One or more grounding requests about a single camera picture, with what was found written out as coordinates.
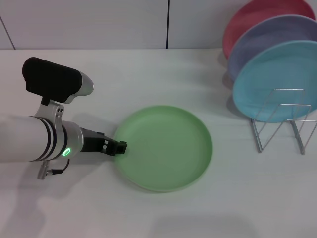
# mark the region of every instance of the pink plate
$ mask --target pink plate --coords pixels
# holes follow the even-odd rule
[[[231,18],[225,29],[222,47],[226,58],[240,36],[252,26],[286,14],[302,15],[315,20],[313,10],[304,0],[253,0],[246,4]]]

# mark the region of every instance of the green plate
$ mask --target green plate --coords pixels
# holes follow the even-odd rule
[[[155,106],[132,114],[114,138],[128,144],[125,154],[115,157],[119,170],[152,191],[175,191],[192,184],[211,161],[207,128],[193,114],[175,107]]]

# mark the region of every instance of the purple plate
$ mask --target purple plate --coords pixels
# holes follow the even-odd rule
[[[317,41],[317,22],[301,15],[281,15],[260,22],[245,32],[233,47],[228,73],[235,81],[249,60],[262,51],[292,40]]]

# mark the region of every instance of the plate rim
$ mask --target plate rim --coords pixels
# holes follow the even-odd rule
[[[302,4],[303,4],[303,6],[305,6],[305,8],[308,10],[307,13],[312,16],[311,19],[312,19],[312,20],[316,20],[315,12],[314,12],[313,8],[311,7],[311,5],[308,4],[308,2],[306,2],[306,1],[304,1],[304,0],[292,0],[292,1],[298,1],[298,2],[301,1]],[[226,36],[226,35],[229,34],[229,33],[228,33],[228,28],[229,28],[229,26],[232,24],[232,22],[235,20],[235,17],[236,17],[241,11],[243,11],[244,8],[247,8],[247,7],[249,7],[249,6],[252,5],[252,4],[256,4],[255,2],[256,2],[255,0],[252,0],[252,1],[248,2],[248,3],[246,3],[245,5],[243,5],[241,8],[239,8],[239,9],[234,13],[234,15],[230,18],[228,24],[226,25],[226,28],[225,28],[225,30],[224,30],[223,37],[222,37],[222,49],[223,49],[222,51],[223,51],[223,54],[225,55],[225,57],[226,57],[227,59],[230,57],[230,54],[231,54],[231,52],[232,52],[232,49],[233,49],[233,47],[234,47],[234,45],[235,45],[235,43],[236,43],[236,42],[235,42],[235,43],[233,44],[233,46],[232,46],[230,52],[228,53],[228,55],[226,55],[225,50],[224,50],[224,49],[225,49],[224,45],[225,45],[225,41],[226,41],[226,39],[227,39],[227,36]]]
[[[235,83],[233,85],[233,91],[232,91],[232,98],[233,98],[233,102],[234,102],[234,105],[236,106],[236,108],[239,110],[239,112],[241,112],[243,115],[247,116],[248,118],[252,118],[250,117],[249,115],[246,115],[240,108],[239,108],[239,104],[236,103],[236,98],[237,98],[237,82],[238,81],[241,81],[240,78],[240,75],[242,73],[244,73],[244,71],[247,70],[247,68],[249,67],[250,64],[252,64],[255,60],[257,60],[258,58],[262,57],[262,55],[266,54],[267,52],[269,51],[274,51],[276,48],[280,48],[282,46],[285,46],[285,45],[292,45],[292,44],[299,44],[299,43],[307,43],[307,44],[312,44],[312,45],[317,45],[317,42],[316,41],[309,41],[309,40],[294,40],[294,41],[287,41],[287,42],[283,42],[283,43],[280,43],[278,45],[275,45],[275,46],[272,46],[268,49],[266,49],[265,51],[262,51],[261,53],[257,54],[255,57],[253,57],[244,67],[243,69],[240,71],[237,79],[235,80]],[[280,121],[280,120],[271,120],[270,122],[283,122],[284,120]]]
[[[256,25],[254,25],[254,26],[252,26],[249,30],[247,30],[245,33],[243,33],[240,37],[239,37],[239,39],[236,41],[236,43],[234,44],[234,46],[232,47],[232,49],[231,49],[231,52],[230,52],[230,56],[229,56],[229,58],[228,58],[228,74],[229,74],[229,76],[230,76],[230,79],[231,79],[231,81],[232,82],[235,82],[236,81],[236,79],[238,78],[238,76],[239,75],[237,75],[237,77],[235,78],[235,79],[233,79],[232,77],[231,77],[231,74],[230,74],[230,65],[232,64],[232,55],[233,55],[233,52],[234,52],[234,50],[236,49],[236,47],[238,47],[238,44],[243,40],[243,38],[247,35],[247,34],[249,34],[251,31],[253,31],[255,28],[257,28],[257,27],[260,27],[261,25],[263,25],[263,24],[267,24],[267,22],[269,22],[269,21],[274,21],[275,19],[281,19],[281,18],[288,18],[288,17],[290,17],[290,18],[305,18],[306,20],[309,20],[309,21],[311,21],[312,23],[314,23],[315,25],[316,25],[316,28],[317,28],[317,21],[315,21],[315,20],[313,20],[313,19],[311,19],[311,18],[309,18],[309,17],[306,17],[306,16],[303,16],[303,15],[297,15],[297,14],[285,14],[285,15],[278,15],[278,16],[273,16],[273,17],[270,17],[270,18],[268,18],[268,19],[266,19],[266,20],[264,20],[264,21],[262,21],[262,22],[259,22],[258,24],[256,24]]]
[[[208,128],[206,127],[206,125],[204,124],[204,122],[199,118],[197,117],[195,114],[189,112],[188,110],[185,110],[183,108],[180,108],[180,107],[175,107],[175,106],[170,106],[170,105],[153,105],[153,106],[148,106],[148,107],[144,107],[144,108],[141,108],[139,110],[137,110],[136,112],[130,114],[127,118],[125,118],[123,120],[123,122],[118,126],[117,130],[115,131],[114,133],[114,139],[116,139],[116,136],[117,136],[117,131],[118,129],[120,128],[121,125],[125,124],[131,117],[139,114],[140,112],[142,111],[146,111],[146,110],[149,110],[149,109],[152,109],[152,108],[172,108],[172,109],[177,109],[179,111],[182,111],[182,112],[185,112],[187,114],[189,114],[190,116],[194,117],[200,124],[201,126],[203,127],[203,129],[208,133],[208,139],[210,141],[210,158],[209,158],[209,161],[208,161],[208,164],[207,166],[205,167],[205,169],[203,170],[203,172],[197,177],[195,178],[193,181],[191,181],[189,184],[186,184],[184,186],[181,186],[181,187],[178,187],[178,188],[175,188],[175,189],[167,189],[167,190],[159,190],[159,189],[153,189],[153,188],[150,188],[150,187],[146,187],[146,186],[142,186],[142,185],[139,185],[137,184],[136,182],[134,182],[130,177],[128,177],[123,171],[122,169],[120,168],[120,166],[118,166],[117,164],[117,160],[114,159],[114,164],[115,164],[115,167],[116,169],[120,172],[120,175],[125,177],[126,179],[128,179],[130,182],[132,182],[134,185],[142,188],[142,189],[145,189],[145,190],[148,190],[148,191],[152,191],[152,192],[157,192],[157,193],[160,193],[160,192],[174,192],[174,191],[179,191],[179,190],[183,190],[189,186],[191,186],[192,184],[196,183],[205,173],[206,171],[208,170],[209,166],[210,166],[210,163],[212,161],[212,155],[213,155],[213,142],[212,142],[212,138],[211,138],[211,134],[208,130]]]

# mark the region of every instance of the white table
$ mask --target white table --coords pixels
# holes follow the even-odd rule
[[[1,164],[1,238],[317,237],[317,136],[302,156],[286,124],[258,154],[248,120],[230,99],[220,49],[0,51],[2,113],[36,112],[40,97],[25,90],[21,74],[33,56],[95,83],[91,95],[65,105],[64,120],[111,135],[138,109],[181,107],[208,127],[212,162],[196,184],[171,193],[138,189],[104,154],[80,155],[45,180],[36,179],[40,163]]]

